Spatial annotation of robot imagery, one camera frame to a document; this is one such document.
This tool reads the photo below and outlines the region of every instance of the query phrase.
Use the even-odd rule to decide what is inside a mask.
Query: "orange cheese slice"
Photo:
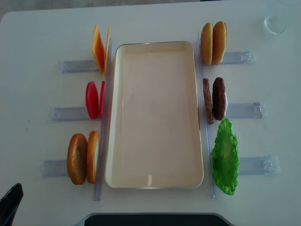
[[[107,63],[108,63],[108,51],[109,51],[109,40],[110,40],[110,30],[111,30],[111,25],[109,25],[108,28],[108,35],[107,35],[107,44],[105,47],[105,54],[104,54],[104,74],[107,75]]]
[[[96,24],[93,34],[92,52],[94,55],[94,59],[97,63],[99,73],[102,74],[102,72],[104,71],[104,48],[102,38],[100,36],[100,32]]]

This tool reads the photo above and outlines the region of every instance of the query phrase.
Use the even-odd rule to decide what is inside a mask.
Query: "red tomato slice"
[[[103,118],[103,103],[104,103],[105,81],[102,81],[102,89],[100,90],[99,100],[99,118]]]
[[[86,107],[90,118],[96,119],[98,116],[98,92],[93,81],[87,84]]]

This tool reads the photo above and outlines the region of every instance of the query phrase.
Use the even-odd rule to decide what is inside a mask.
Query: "white table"
[[[0,197],[19,182],[24,197],[15,225],[74,225],[95,213],[216,213],[235,225],[298,225],[300,196],[301,8],[280,36],[263,28],[266,5],[201,2],[8,13],[0,23]],[[74,133],[85,136],[100,122],[52,123],[50,107],[83,106],[87,82],[97,73],[61,75],[59,60],[93,59],[92,32],[103,38],[111,24],[114,49],[124,43],[187,40],[195,50],[206,22],[226,21],[227,51],[254,50],[253,66],[220,65],[206,77],[225,79],[229,103],[265,101],[269,116],[231,120],[239,154],[277,154],[278,176],[240,176],[234,196],[218,189],[210,196],[207,154],[204,181],[189,190],[114,190],[104,185],[93,201],[94,186],[75,186],[68,178],[41,178],[39,162],[66,159]],[[214,145],[218,123],[211,126]]]

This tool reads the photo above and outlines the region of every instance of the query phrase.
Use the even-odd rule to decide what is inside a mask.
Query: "glass cup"
[[[301,0],[273,0],[269,4],[269,15],[264,19],[264,27],[272,34],[282,34]]]

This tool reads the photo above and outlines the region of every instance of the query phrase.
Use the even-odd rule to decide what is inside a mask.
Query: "white tray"
[[[105,178],[113,188],[198,187],[202,183],[189,42],[117,49]]]

